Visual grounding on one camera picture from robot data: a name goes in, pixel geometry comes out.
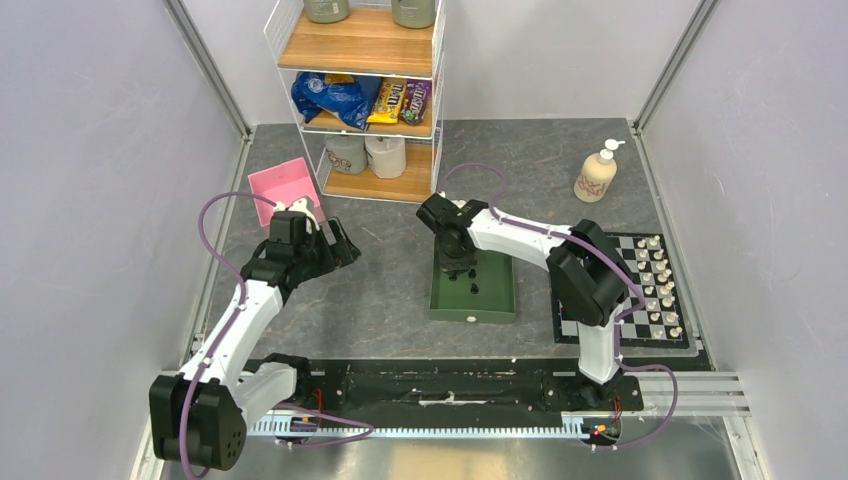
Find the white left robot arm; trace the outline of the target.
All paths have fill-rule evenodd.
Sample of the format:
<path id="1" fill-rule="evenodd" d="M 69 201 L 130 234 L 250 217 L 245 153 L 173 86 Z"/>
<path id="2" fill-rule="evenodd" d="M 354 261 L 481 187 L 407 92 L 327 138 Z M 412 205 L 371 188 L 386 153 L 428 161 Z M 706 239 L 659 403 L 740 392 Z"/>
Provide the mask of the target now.
<path id="1" fill-rule="evenodd" d="M 269 236 L 241 268 L 233 299 L 201 348 L 177 373 L 149 390 L 157 458 L 189 468 L 231 469 L 247 432 L 269 410 L 307 405 L 314 393 L 305 357 L 251 352 L 302 283 L 354 263 L 360 250 L 342 223 L 318 223 L 300 211 L 273 214 Z"/>

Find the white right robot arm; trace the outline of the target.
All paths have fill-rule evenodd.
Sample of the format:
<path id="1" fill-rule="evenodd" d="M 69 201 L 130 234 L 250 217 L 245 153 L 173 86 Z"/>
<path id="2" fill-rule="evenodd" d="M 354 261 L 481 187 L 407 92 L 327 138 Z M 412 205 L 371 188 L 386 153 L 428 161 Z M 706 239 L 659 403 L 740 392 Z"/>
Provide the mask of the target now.
<path id="1" fill-rule="evenodd" d="M 440 193 L 425 200 L 416 216 L 434 234 L 438 268 L 448 275 L 475 269 L 481 252 L 503 254 L 546 271 L 564 316 L 578 324 L 579 400 L 601 409 L 616 398 L 614 378 L 622 369 L 622 356 L 615 324 L 635 285 L 597 223 L 544 224 L 480 200 L 453 201 Z"/>

